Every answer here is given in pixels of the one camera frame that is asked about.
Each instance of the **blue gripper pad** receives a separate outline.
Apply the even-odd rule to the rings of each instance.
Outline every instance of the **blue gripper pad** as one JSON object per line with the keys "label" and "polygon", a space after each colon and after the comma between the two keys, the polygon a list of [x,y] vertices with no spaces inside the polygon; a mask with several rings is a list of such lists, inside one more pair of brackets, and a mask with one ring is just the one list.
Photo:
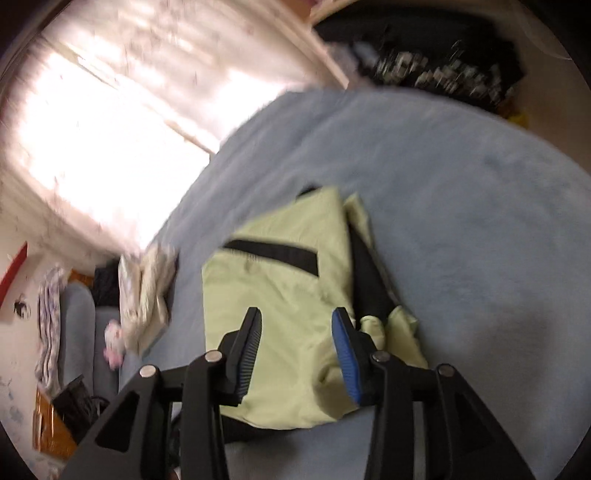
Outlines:
{"label": "blue gripper pad", "polygon": [[353,352],[349,337],[345,331],[343,322],[350,322],[350,319],[341,318],[337,310],[332,314],[332,335],[335,343],[336,354],[339,358],[340,369],[343,371],[345,388],[351,399],[359,405],[361,403],[362,387],[359,363]]}

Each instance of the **folded clothes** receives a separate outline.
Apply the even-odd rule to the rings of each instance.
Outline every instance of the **folded clothes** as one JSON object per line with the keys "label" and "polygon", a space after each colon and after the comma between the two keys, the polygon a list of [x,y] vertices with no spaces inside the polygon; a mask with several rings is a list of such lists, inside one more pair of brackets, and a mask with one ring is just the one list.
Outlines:
{"label": "folded clothes", "polygon": [[121,328],[127,351],[142,355],[168,326],[164,295],[174,278],[177,252],[152,244],[141,258],[121,256]]}
{"label": "folded clothes", "polygon": [[39,387],[53,397],[60,389],[57,358],[60,353],[61,310],[60,293],[66,288],[66,270],[56,265],[47,272],[39,285],[39,358],[35,377]]}

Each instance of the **fleece blanket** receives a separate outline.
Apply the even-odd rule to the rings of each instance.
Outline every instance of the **fleece blanket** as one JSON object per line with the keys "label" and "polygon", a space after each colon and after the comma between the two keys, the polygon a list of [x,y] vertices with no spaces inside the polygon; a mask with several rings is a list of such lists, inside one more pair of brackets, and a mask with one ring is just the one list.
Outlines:
{"label": "fleece blanket", "polygon": [[[406,90],[287,94],[230,137],[158,235],[179,249],[170,325],[142,363],[205,349],[201,268],[241,225],[310,184],[358,192],[375,249],[420,321],[538,480],[591,423],[591,177],[545,141]],[[363,478],[372,411],[228,450],[232,478]]]}
{"label": "fleece blanket", "polygon": [[39,285],[39,358],[35,377],[39,386],[53,397],[59,392],[57,359],[60,353],[61,310],[60,293],[66,288],[66,271],[59,265],[47,272]]}

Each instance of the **patterned towel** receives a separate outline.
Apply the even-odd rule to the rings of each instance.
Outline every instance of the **patterned towel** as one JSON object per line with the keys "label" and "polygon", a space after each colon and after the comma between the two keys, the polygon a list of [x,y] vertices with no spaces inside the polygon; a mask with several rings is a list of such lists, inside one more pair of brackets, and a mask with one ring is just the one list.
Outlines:
{"label": "patterned towel", "polygon": [[60,353],[61,311],[60,293],[67,285],[66,270],[53,267],[39,285],[39,359],[35,377],[47,395],[54,397],[60,389],[57,357]]}

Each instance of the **black clothes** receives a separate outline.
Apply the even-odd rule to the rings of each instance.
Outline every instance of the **black clothes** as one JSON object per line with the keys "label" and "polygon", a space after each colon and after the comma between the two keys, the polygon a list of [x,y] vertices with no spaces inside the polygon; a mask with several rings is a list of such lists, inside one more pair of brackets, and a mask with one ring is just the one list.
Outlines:
{"label": "black clothes", "polygon": [[425,90],[489,112],[524,76],[514,45],[474,15],[360,2],[316,30],[347,46],[358,73],[375,85]]}
{"label": "black clothes", "polygon": [[90,289],[97,307],[119,308],[119,259],[95,269],[95,280]]}

